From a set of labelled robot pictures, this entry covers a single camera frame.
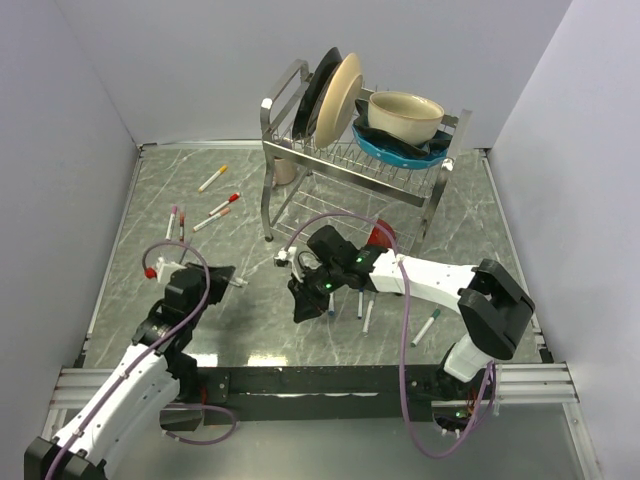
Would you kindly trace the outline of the light blue cap marker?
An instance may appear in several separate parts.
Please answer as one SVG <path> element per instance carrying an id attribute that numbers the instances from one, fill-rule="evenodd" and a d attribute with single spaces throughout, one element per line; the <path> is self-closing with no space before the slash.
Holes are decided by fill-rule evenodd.
<path id="1" fill-rule="evenodd" d="M 335 315 L 335 295 L 333 293 L 329 295 L 329 304 L 328 304 L 327 313 L 329 316 Z"/>

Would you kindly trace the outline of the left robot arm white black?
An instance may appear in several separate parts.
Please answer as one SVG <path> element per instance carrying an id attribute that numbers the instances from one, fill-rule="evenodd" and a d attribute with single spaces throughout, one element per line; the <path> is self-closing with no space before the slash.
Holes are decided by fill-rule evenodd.
<path id="1" fill-rule="evenodd" d="M 173 402 L 203 392 L 197 362 L 184 353 L 204 311 L 219 303 L 232 266 L 195 263 L 160 270 L 164 293 L 139 324 L 124 356 L 87 404 L 51 439 L 24 454 L 27 479 L 109 479 L 133 443 Z"/>

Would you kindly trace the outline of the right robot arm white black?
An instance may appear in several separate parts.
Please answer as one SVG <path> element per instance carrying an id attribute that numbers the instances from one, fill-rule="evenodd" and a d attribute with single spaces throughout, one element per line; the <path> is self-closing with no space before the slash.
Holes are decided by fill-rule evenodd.
<path id="1" fill-rule="evenodd" d="M 277 266 L 291 270 L 287 287 L 297 323 L 326 312 L 331 294 L 343 286 L 405 294 L 461 315 L 466 333 L 446 354 L 437 375 L 439 390 L 449 398 L 463 396 L 490 361 L 512 359 L 535 312 L 531 297 L 492 259 L 477 266 L 451 265 L 398 254 L 389 246 L 358 248 L 331 225 L 308 239 L 306 252 L 315 265 L 303 264 L 302 253 L 293 246 L 274 258 Z"/>

